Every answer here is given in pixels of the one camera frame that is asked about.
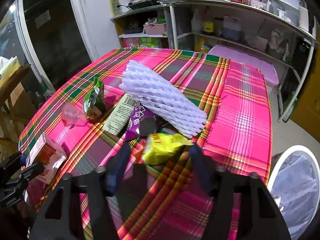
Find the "white pink carton box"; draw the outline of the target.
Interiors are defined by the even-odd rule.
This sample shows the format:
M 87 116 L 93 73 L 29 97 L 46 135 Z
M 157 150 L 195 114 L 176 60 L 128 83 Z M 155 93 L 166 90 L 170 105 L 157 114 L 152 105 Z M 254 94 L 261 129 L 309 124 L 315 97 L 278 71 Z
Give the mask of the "white pink carton box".
M 26 165 L 30 167 L 35 163 L 42 163 L 44 171 L 36 179 L 50 184 L 66 159 L 67 155 L 62 146 L 46 133 L 42 133 L 28 154 Z

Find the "yellow snack wrapper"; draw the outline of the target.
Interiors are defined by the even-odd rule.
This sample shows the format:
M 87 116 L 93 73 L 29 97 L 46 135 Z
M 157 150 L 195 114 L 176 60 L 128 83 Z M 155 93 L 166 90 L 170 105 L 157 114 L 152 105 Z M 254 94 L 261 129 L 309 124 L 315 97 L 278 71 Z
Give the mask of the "yellow snack wrapper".
M 147 137 L 142 160 L 148 165 L 165 163 L 184 146 L 191 146 L 192 142 L 181 134 L 154 133 Z

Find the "white round trash bin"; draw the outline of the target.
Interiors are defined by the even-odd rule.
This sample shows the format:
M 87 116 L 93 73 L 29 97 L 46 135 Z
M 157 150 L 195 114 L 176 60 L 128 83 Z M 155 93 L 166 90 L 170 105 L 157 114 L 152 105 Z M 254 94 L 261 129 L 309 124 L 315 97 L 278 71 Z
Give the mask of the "white round trash bin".
M 294 145 L 272 157 L 267 188 L 292 239 L 306 231 L 319 207 L 319 164 L 305 146 Z

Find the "green snack bag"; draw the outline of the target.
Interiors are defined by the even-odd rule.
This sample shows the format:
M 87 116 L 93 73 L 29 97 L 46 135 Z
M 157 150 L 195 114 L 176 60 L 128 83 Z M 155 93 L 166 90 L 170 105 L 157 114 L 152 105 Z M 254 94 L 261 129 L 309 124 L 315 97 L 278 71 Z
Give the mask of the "green snack bag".
M 85 95 L 83 110 L 87 120 L 97 120 L 106 112 L 104 100 L 104 83 L 97 77 L 94 78 L 92 89 Z

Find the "white green paper box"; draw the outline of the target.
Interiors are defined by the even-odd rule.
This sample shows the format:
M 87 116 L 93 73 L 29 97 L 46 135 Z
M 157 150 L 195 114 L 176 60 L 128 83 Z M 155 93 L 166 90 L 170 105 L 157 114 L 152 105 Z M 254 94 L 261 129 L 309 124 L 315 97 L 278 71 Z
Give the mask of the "white green paper box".
M 129 122 L 136 100 L 129 94 L 124 94 L 103 125 L 103 130 L 117 136 Z

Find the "purple snack wrapper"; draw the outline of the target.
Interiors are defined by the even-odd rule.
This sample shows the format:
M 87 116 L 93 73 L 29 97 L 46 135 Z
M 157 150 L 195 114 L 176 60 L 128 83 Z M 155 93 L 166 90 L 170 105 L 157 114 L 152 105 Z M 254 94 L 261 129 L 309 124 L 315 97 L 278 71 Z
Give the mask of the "purple snack wrapper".
M 156 116 L 140 102 L 137 102 L 129 119 L 124 141 L 147 137 L 155 133 L 157 130 Z

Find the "white foam fruit net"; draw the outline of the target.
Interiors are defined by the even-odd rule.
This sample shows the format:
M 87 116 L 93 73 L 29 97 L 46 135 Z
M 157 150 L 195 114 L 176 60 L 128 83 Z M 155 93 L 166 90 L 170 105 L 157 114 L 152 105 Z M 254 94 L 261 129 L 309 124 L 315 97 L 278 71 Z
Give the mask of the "white foam fruit net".
M 137 61 L 131 60 L 126 65 L 119 88 L 170 123 L 186 138 L 198 135 L 205 127 L 207 113 L 168 80 Z

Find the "pink lidded storage box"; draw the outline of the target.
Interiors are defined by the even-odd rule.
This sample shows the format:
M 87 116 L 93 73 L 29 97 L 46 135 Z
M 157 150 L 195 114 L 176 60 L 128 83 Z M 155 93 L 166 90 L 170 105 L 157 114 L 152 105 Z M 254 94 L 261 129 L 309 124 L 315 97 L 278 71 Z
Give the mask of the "pink lidded storage box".
M 266 81 L 274 86 L 279 85 L 279 78 L 274 65 L 267 63 L 266 61 L 260 60 L 255 56 L 251 56 L 247 53 L 240 52 L 238 50 L 215 45 L 208 54 L 230 59 L 236 62 L 246 64 L 251 67 L 259 69 L 264 75 Z

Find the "pink plaid tablecloth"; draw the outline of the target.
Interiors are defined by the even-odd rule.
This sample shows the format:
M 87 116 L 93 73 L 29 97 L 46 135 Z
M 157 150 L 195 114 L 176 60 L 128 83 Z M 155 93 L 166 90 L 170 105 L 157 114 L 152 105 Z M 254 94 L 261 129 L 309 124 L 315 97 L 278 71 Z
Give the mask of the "pink plaid tablecloth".
M 261 71 L 230 56 L 186 50 L 118 48 L 78 72 L 32 117 L 20 135 L 20 150 L 31 149 L 42 134 L 62 146 L 67 158 L 49 183 L 32 180 L 28 199 L 39 210 L 63 174 L 87 174 L 104 165 L 130 137 L 131 159 L 124 181 L 108 199 L 120 239 L 200 239 L 212 200 L 193 174 L 186 147 L 158 166 L 141 159 L 151 132 L 177 130 L 155 115 L 142 132 L 121 126 L 117 135 L 104 130 L 107 118 L 124 101 L 120 89 L 130 61 L 168 80 L 207 115 L 192 141 L 219 166 L 241 175 L 257 173 L 268 182 L 272 154 L 272 116 Z

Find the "white metal shelf rack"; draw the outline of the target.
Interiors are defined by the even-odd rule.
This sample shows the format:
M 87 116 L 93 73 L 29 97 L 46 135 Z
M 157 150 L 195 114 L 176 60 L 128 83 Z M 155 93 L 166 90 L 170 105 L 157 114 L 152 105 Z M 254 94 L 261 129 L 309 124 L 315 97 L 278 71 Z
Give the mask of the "white metal shelf rack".
M 168 35 L 172 48 L 195 50 L 196 43 L 203 39 L 206 50 L 225 46 L 271 64 L 262 72 L 268 85 L 276 90 L 279 122 L 289 119 L 319 48 L 315 31 L 240 3 L 163 0 L 160 4 L 170 14 Z

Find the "blue plastic jug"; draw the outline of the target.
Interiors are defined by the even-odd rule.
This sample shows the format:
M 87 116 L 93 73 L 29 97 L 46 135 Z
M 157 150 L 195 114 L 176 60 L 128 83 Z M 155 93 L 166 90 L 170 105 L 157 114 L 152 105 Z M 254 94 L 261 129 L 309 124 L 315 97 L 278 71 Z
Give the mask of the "blue plastic jug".
M 223 19 L 222 35 L 226 39 L 240 41 L 241 20 L 236 17 L 225 15 Z

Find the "yellow power strip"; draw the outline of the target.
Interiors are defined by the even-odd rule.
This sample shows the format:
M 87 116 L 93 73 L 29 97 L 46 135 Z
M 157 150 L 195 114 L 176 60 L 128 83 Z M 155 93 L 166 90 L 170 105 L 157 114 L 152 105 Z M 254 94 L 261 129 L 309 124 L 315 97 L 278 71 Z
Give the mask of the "yellow power strip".
M 110 0 L 110 7 L 113 17 L 122 14 L 121 4 L 119 3 L 119 0 Z

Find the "wooden low shelf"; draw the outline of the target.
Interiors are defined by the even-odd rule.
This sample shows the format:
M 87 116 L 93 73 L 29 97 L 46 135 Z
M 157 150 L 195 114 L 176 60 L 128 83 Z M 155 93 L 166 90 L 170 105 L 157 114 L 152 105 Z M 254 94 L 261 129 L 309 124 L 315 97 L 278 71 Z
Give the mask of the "wooden low shelf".
M 130 10 L 111 18 L 121 48 L 125 47 L 153 47 L 174 48 L 171 15 L 168 6 L 156 5 L 137 10 Z M 144 24 L 165 23 L 165 35 L 148 35 Z

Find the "pink plastic basket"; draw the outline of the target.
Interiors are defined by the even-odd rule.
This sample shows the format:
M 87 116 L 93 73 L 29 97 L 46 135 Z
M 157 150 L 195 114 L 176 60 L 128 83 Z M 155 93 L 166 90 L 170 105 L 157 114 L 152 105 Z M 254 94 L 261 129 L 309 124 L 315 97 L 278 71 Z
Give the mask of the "pink plastic basket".
M 146 23 L 144 24 L 144 30 L 148 35 L 165 35 L 167 26 L 165 23 Z

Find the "yellow oil bottle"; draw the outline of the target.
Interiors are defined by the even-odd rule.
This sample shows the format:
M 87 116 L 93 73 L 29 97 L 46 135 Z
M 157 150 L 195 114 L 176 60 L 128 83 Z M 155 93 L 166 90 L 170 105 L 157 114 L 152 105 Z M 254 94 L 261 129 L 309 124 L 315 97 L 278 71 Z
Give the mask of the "yellow oil bottle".
M 202 12 L 202 32 L 206 35 L 214 34 L 214 18 L 212 17 L 209 6 L 207 5 Z

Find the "clear plastic container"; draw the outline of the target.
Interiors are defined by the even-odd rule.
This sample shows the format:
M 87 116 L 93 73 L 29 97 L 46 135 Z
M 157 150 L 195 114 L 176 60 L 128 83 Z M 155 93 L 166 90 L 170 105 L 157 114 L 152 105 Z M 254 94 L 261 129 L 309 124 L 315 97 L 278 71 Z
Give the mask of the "clear plastic container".
M 292 5 L 282 0 L 269 0 L 268 11 L 272 14 L 290 22 L 291 24 L 299 25 L 299 10 Z

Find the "white electric kettle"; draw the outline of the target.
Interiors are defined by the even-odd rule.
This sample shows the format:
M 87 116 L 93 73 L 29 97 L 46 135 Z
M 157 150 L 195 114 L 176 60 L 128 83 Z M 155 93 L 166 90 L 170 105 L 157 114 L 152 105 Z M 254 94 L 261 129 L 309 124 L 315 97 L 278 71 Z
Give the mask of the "white electric kettle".
M 299 0 L 299 27 L 309 31 L 309 11 L 304 0 Z

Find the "black induction cooker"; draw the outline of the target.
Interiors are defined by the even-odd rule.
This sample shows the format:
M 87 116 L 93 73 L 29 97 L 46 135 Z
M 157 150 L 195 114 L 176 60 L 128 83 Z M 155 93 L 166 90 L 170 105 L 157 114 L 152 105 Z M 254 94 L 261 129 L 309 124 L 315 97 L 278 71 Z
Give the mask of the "black induction cooker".
M 130 10 L 142 9 L 146 7 L 160 5 L 163 0 L 134 0 L 128 3 L 127 7 Z

